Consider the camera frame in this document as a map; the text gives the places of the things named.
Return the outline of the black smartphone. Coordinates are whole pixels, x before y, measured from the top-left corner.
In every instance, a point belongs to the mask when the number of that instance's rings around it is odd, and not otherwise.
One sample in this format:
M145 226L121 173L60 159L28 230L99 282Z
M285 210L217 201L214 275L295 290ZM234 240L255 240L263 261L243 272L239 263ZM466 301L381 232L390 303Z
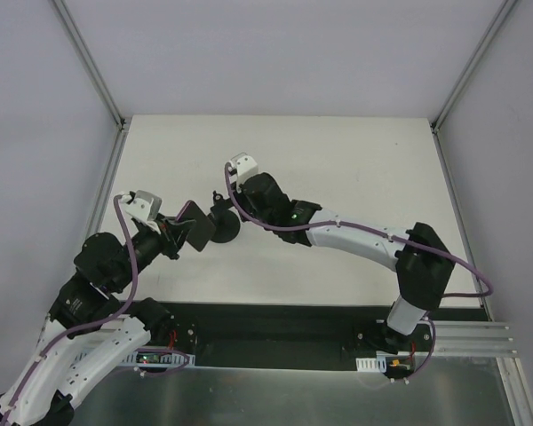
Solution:
M212 220L192 200L186 202L176 216L176 221L187 226L187 243L198 252L205 249L216 232Z

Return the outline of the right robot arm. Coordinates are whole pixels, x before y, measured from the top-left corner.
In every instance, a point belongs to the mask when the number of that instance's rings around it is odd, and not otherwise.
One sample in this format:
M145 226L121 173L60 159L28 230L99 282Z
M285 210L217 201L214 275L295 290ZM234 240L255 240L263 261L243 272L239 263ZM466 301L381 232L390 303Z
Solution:
M257 221L289 244L344 251L396 274L399 296L386 320L362 332L373 349L398 353L412 342L419 321L440 306L455 262L430 225L417 222L396 240L386 228L372 232L319 204L290 199L266 172L230 188L242 220Z

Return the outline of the black phone stand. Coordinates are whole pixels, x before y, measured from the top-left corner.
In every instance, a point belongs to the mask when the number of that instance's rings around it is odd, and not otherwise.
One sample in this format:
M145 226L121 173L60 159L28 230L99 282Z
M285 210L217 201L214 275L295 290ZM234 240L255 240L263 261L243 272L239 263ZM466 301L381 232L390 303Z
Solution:
M233 241L239 234L241 222L239 217L232 211L234 204L229 198L224 198L220 193L212 193L213 205L210 208L208 218L215 226L215 233L211 241L225 244Z

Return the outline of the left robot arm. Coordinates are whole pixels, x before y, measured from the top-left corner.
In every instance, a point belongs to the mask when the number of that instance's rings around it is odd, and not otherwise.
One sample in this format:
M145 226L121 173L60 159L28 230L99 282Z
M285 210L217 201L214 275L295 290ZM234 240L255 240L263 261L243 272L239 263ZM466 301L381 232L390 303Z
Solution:
M171 313L152 298L120 303L115 294L135 290L140 272L158 256L178 259L195 221L157 215L154 228L135 225L124 244L112 233L85 241L32 358L0 395L0 425L68 425L126 356L148 343L172 352L178 328Z

